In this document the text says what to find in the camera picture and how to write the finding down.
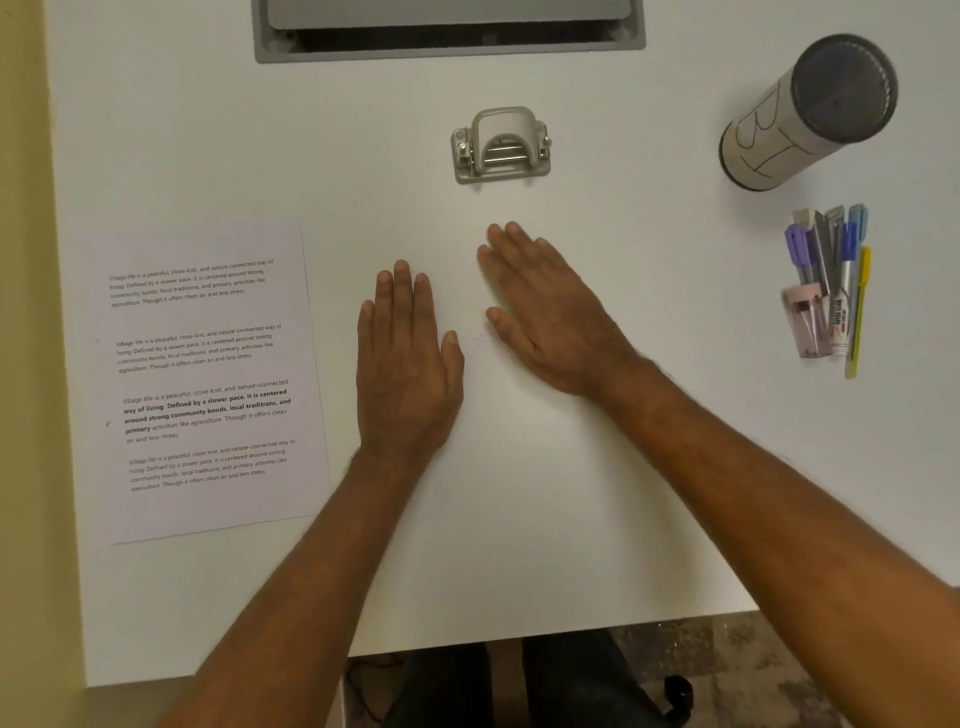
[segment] metal hole punch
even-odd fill
[[[450,137],[460,184],[542,177],[550,173],[546,124],[526,107],[487,109]]]

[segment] yellow wall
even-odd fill
[[[39,0],[0,0],[0,725],[139,728],[182,687],[83,690]]]

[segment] forearm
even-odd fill
[[[324,724],[367,590],[422,465],[357,452],[162,728]]]
[[[649,362],[604,405],[850,718],[948,719],[960,608],[946,585]]]

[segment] hand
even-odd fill
[[[437,343],[430,279],[398,260],[381,271],[375,301],[357,323],[361,449],[426,467],[446,442],[464,399],[464,355],[455,331]]]
[[[550,243],[531,240],[517,223],[490,226],[487,239],[480,264],[514,312],[487,310],[500,340],[560,391],[602,399],[639,354]]]

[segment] sheet of paper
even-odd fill
[[[317,513],[331,488],[299,225],[86,245],[105,538]]]

